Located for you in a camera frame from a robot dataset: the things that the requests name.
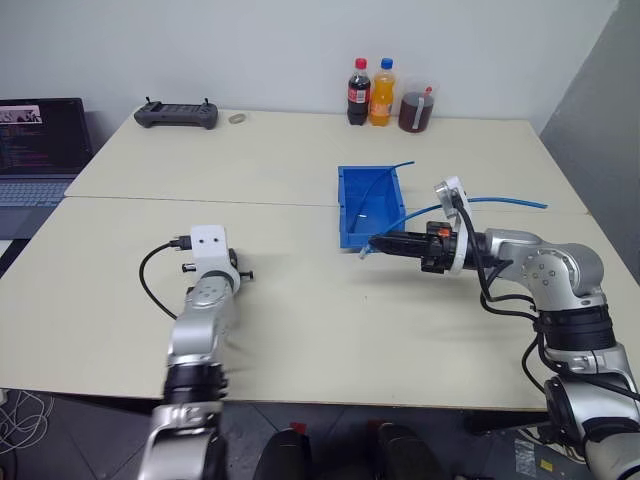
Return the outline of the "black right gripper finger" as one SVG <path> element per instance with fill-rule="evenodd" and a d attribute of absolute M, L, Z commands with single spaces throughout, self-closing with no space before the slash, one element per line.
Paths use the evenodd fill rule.
<path fill-rule="evenodd" d="M 402 243 L 395 241 L 371 241 L 369 245 L 376 251 L 387 255 L 421 258 L 425 254 L 423 243 Z"/>
<path fill-rule="evenodd" d="M 381 235 L 379 241 L 389 246 L 424 246 L 426 235 L 420 232 L 388 232 Z"/>

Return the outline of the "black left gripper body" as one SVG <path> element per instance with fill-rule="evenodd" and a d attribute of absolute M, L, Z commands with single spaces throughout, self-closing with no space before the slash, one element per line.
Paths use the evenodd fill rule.
<path fill-rule="evenodd" d="M 231 265 L 239 273 L 239 276 L 244 279 L 253 280 L 254 272 L 252 270 L 242 272 L 238 269 L 238 257 L 235 250 L 233 248 L 229 248 L 228 253 Z M 197 269 L 194 263 L 185 263 L 182 265 L 182 271 L 184 273 L 191 273 L 196 272 Z"/>

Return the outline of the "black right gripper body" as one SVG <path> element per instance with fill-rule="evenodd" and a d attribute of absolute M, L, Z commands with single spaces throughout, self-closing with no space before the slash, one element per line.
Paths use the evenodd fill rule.
<path fill-rule="evenodd" d="M 421 270 L 444 274 L 454 261 L 454 230 L 448 222 L 426 223 L 425 252 L 421 255 Z"/>

